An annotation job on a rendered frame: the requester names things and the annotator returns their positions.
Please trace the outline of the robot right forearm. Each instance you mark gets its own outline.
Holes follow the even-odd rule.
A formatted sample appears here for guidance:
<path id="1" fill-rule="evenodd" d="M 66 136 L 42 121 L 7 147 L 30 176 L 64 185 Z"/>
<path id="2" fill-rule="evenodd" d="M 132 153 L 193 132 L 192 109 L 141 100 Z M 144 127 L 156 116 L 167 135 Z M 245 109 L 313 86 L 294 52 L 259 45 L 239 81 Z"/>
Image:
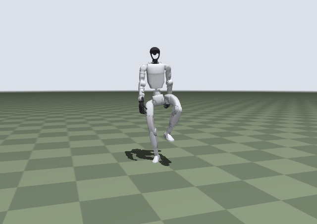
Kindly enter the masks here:
<path id="1" fill-rule="evenodd" d="M 144 87 L 141 86 L 141 81 L 139 82 L 139 98 L 138 100 L 141 101 L 141 97 L 144 97 Z"/>

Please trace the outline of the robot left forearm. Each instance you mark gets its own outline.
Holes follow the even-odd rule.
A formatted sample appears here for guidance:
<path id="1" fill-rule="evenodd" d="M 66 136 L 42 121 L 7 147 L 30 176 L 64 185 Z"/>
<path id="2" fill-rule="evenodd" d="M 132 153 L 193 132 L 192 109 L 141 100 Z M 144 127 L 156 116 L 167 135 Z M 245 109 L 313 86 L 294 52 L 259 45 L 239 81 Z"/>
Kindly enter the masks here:
<path id="1" fill-rule="evenodd" d="M 172 94 L 172 85 L 167 86 L 167 94 Z"/>

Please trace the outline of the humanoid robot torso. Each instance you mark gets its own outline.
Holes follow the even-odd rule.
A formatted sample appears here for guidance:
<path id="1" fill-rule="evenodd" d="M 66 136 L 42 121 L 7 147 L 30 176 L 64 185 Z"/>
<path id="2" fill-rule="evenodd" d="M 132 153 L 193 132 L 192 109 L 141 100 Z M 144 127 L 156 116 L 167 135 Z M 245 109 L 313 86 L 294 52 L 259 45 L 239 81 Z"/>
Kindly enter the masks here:
<path id="1" fill-rule="evenodd" d="M 159 88 L 162 88 L 164 84 L 164 64 L 158 62 L 158 64 L 152 64 L 154 62 L 147 64 L 147 82 L 153 91 L 152 100 L 154 106 L 160 106 L 164 104 L 163 94 L 161 94 Z"/>

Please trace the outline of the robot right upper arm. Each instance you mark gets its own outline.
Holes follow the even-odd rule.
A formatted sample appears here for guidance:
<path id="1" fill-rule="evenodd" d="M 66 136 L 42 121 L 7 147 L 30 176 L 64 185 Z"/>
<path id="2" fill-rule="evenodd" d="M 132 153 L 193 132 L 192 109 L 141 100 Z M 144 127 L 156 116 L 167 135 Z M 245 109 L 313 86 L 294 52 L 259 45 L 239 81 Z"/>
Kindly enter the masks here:
<path id="1" fill-rule="evenodd" d="M 141 81 L 141 86 L 145 87 L 146 82 L 145 79 L 145 71 L 147 70 L 147 65 L 142 65 L 140 67 L 139 80 Z"/>

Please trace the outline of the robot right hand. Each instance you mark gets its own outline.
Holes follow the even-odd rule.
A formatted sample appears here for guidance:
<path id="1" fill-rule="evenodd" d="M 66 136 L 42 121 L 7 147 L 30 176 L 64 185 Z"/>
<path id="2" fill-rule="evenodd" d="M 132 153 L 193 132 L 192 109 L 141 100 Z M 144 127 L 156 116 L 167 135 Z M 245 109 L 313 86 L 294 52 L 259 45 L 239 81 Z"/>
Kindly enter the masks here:
<path id="1" fill-rule="evenodd" d="M 139 101 L 139 112 L 141 114 L 146 114 L 147 112 L 145 112 L 144 108 L 147 109 L 145 106 L 144 106 L 144 97 L 141 97 L 141 101 Z"/>

